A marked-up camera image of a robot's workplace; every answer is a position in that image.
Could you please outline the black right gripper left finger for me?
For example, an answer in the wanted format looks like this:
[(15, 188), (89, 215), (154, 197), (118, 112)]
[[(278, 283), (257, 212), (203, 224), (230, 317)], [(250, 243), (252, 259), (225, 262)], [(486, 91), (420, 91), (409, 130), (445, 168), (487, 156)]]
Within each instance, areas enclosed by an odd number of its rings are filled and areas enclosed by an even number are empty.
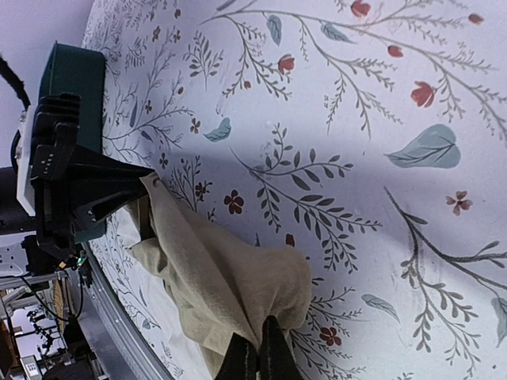
[(256, 380), (257, 350), (245, 338), (234, 333), (215, 380)]

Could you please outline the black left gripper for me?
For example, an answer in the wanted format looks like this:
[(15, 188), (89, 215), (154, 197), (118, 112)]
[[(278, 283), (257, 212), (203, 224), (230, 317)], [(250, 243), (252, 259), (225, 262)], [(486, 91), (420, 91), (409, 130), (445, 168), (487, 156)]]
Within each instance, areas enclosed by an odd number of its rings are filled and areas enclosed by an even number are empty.
[(111, 214), (147, 194), (140, 186), (90, 190), (86, 183), (139, 179), (154, 172), (78, 145), (80, 105), (80, 97), (72, 93), (42, 97), (28, 139), (36, 242), (59, 260), (75, 254), (75, 237), (102, 237)]

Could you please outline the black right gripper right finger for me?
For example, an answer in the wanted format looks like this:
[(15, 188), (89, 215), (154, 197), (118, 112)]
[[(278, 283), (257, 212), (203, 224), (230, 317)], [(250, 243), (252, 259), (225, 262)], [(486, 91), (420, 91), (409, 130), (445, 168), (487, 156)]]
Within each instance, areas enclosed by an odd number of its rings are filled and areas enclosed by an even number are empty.
[(301, 380), (302, 376), (274, 316), (268, 316), (262, 327), (259, 351), (261, 380)]

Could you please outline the khaki tan underwear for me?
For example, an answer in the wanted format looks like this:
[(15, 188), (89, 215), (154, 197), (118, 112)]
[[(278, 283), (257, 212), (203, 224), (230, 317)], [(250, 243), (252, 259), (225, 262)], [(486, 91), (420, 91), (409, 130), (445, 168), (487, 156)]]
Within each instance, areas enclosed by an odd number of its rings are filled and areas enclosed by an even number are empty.
[(261, 248), (235, 237), (177, 202), (158, 175), (142, 178), (147, 194), (132, 210), (152, 234), (131, 254), (160, 278), (183, 333), (197, 343), (215, 379), (234, 333), (257, 350), (274, 316), (293, 355), (290, 332), (305, 321), (312, 285), (304, 255), (291, 246)]

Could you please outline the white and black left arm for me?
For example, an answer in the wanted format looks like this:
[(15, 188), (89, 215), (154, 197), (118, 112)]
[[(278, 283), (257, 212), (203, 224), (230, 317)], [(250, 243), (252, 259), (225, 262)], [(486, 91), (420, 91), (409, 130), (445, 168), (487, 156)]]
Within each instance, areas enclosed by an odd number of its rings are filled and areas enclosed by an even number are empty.
[(1, 233), (34, 232), (36, 247), (59, 260), (75, 254), (79, 233), (145, 196), (140, 180), (154, 172), (79, 145), (79, 130), (78, 96), (42, 97), (1, 170)]

